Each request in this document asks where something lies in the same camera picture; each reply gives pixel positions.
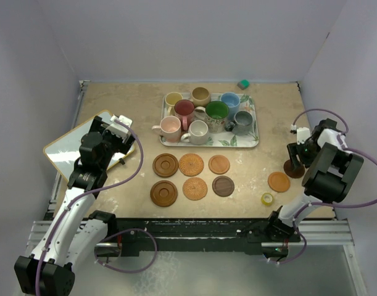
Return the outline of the dark wood coaster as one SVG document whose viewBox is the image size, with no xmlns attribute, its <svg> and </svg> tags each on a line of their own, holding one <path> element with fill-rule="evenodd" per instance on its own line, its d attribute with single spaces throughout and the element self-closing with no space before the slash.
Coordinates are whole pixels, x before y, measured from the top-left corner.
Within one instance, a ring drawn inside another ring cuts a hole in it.
<svg viewBox="0 0 377 296">
<path fill-rule="evenodd" d="M 303 165 L 299 166 L 296 169 L 292 169 L 292 164 L 290 160 L 285 161 L 283 165 L 283 170 L 286 175 L 293 179 L 299 179 L 303 177 L 303 175 L 305 174 L 305 168 Z"/>
</svg>

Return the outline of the brown ringed wooden saucer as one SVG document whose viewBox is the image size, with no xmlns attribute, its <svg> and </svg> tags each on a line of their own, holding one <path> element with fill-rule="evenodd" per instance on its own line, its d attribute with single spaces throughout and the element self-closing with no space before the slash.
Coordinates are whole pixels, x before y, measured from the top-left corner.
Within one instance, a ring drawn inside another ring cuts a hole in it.
<svg viewBox="0 0 377 296">
<path fill-rule="evenodd" d="M 178 168 L 179 163 L 177 158 L 168 153 L 158 155 L 152 163 L 154 173 L 163 178 L 173 176 L 177 172 Z"/>
</svg>

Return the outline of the large brown ringed saucer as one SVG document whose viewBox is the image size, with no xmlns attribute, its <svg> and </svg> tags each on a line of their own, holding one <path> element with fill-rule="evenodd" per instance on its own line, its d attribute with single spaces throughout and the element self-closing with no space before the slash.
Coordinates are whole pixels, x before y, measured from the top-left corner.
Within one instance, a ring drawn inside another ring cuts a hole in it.
<svg viewBox="0 0 377 296">
<path fill-rule="evenodd" d="M 169 207 L 175 203 L 178 197 L 176 186 L 170 181 L 156 182 L 150 191 L 150 198 L 159 207 Z"/>
</svg>

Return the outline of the yellow mug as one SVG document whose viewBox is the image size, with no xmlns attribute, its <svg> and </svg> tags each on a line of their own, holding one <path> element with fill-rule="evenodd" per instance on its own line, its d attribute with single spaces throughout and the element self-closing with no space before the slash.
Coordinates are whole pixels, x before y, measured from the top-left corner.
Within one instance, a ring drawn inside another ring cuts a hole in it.
<svg viewBox="0 0 377 296">
<path fill-rule="evenodd" d="M 183 96 L 179 92 L 170 92 L 164 98 L 165 103 L 165 115 L 171 116 L 175 114 L 174 107 L 177 102 L 183 99 Z"/>
</svg>

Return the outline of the woven rattan coaster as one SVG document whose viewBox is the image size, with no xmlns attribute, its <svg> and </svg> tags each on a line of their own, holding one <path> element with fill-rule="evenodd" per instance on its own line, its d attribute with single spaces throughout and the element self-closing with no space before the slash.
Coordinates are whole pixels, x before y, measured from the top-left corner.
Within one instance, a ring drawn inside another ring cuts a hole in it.
<svg viewBox="0 0 377 296">
<path fill-rule="evenodd" d="M 201 200 L 207 195 L 207 191 L 207 184 L 201 178 L 189 178 L 183 184 L 183 194 L 189 200 Z"/>
<path fill-rule="evenodd" d="M 185 176 L 197 176 L 204 169 L 204 161 L 197 154 L 184 154 L 179 160 L 179 169 Z"/>
</svg>

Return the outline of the dark walnut round coaster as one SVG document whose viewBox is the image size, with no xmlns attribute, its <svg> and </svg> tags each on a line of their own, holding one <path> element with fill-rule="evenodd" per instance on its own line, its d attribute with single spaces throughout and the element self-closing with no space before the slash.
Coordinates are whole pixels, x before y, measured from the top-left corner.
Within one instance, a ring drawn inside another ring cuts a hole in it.
<svg viewBox="0 0 377 296">
<path fill-rule="evenodd" d="M 212 189 L 216 195 L 228 197 L 234 191 L 234 182 L 227 176 L 219 176 L 213 180 Z"/>
</svg>

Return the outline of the light wood round coaster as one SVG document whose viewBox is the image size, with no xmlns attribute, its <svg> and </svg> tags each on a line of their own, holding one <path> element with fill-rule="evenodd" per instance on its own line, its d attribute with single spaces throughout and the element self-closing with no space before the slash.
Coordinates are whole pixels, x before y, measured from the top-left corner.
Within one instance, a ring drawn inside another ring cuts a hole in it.
<svg viewBox="0 0 377 296">
<path fill-rule="evenodd" d="M 230 169 L 230 161 L 224 155 L 214 155 L 209 159 L 208 166 L 211 172 L 222 175 Z"/>
</svg>

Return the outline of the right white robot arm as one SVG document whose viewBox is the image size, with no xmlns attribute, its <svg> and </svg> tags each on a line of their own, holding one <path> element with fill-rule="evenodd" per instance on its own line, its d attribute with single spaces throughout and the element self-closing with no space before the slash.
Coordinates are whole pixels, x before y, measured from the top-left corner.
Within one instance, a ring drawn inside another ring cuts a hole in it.
<svg viewBox="0 0 377 296">
<path fill-rule="evenodd" d="M 297 139 L 287 145 L 285 167 L 293 174 L 306 171 L 303 192 L 269 216 L 265 234 L 271 241 L 290 238 L 294 227 L 323 204 L 342 202 L 364 163 L 361 156 L 347 151 L 345 133 L 332 119 L 320 121 L 312 131 L 293 126 L 291 132 Z"/>
</svg>

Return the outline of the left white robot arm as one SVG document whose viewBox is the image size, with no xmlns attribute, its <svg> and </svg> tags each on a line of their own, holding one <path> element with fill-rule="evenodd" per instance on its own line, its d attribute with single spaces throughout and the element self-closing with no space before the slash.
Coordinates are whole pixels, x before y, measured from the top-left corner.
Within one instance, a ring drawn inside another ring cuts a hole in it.
<svg viewBox="0 0 377 296">
<path fill-rule="evenodd" d="M 68 295 L 75 282 L 75 272 L 103 240 L 110 242 L 118 233 L 114 214 L 97 212 L 80 229 L 107 180 L 111 164 L 123 162 L 135 137 L 132 120 L 120 115 L 105 120 L 95 116 L 91 122 L 71 130 L 68 141 L 79 140 L 77 158 L 72 164 L 67 190 L 50 227 L 27 257 L 20 256 L 14 271 L 23 293 L 27 295 Z"/>
</svg>

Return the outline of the grey cup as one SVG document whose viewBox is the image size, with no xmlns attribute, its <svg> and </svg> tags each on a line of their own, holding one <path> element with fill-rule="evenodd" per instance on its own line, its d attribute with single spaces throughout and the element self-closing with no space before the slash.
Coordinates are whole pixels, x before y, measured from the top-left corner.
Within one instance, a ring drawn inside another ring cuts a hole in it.
<svg viewBox="0 0 377 296">
<path fill-rule="evenodd" d="M 234 116 L 233 133 L 238 136 L 249 134 L 253 124 L 252 115 L 247 111 L 239 111 Z"/>
</svg>

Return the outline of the light blue cup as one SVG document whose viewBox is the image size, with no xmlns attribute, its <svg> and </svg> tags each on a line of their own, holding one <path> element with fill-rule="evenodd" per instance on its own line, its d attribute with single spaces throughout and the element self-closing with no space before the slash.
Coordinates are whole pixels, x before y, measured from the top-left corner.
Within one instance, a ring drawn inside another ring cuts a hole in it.
<svg viewBox="0 0 377 296">
<path fill-rule="evenodd" d="M 239 111 L 240 98 L 233 92 L 226 92 L 221 95 L 220 100 L 228 106 L 228 119 L 232 120 L 234 115 Z"/>
</svg>

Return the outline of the yellow tape roll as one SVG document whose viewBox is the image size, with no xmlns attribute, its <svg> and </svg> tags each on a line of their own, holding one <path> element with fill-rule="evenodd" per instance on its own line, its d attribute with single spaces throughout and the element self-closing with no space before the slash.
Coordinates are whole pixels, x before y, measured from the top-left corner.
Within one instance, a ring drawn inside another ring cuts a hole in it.
<svg viewBox="0 0 377 296">
<path fill-rule="evenodd" d="M 261 202 L 266 206 L 270 206 L 274 202 L 273 195 L 269 192 L 264 193 L 261 196 Z"/>
</svg>

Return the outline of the white beige mug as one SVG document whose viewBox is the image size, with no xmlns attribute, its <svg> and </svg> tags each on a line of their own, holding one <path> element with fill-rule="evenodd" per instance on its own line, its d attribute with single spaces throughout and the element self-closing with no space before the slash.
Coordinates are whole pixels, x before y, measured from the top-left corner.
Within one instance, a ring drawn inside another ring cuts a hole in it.
<svg viewBox="0 0 377 296">
<path fill-rule="evenodd" d="M 183 134 L 180 141 L 192 145 L 204 145 L 209 138 L 209 128 L 202 120 L 196 120 L 189 126 L 188 132 Z"/>
</svg>

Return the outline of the green floral mug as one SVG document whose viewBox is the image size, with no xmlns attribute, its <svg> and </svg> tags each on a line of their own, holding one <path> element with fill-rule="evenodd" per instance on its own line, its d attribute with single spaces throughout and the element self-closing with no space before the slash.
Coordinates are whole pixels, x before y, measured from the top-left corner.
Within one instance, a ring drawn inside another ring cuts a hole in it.
<svg viewBox="0 0 377 296">
<path fill-rule="evenodd" d="M 221 133 L 225 128 L 229 107 L 221 101 L 209 102 L 205 107 L 196 107 L 194 116 L 205 122 L 210 133 Z"/>
</svg>

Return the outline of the small whiteboard wooden frame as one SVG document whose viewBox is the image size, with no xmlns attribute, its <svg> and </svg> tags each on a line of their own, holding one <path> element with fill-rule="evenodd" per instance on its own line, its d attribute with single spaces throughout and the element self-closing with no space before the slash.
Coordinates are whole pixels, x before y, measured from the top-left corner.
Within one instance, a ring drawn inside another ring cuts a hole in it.
<svg viewBox="0 0 377 296">
<path fill-rule="evenodd" d="M 108 110 L 103 110 L 95 114 L 95 116 L 99 116 L 108 125 L 113 123 L 111 118 L 115 117 Z M 92 116 L 68 133 L 46 145 L 43 149 L 45 156 L 66 181 L 68 181 L 73 172 L 75 160 L 80 156 L 79 147 L 81 138 L 89 132 L 95 116 Z"/>
</svg>

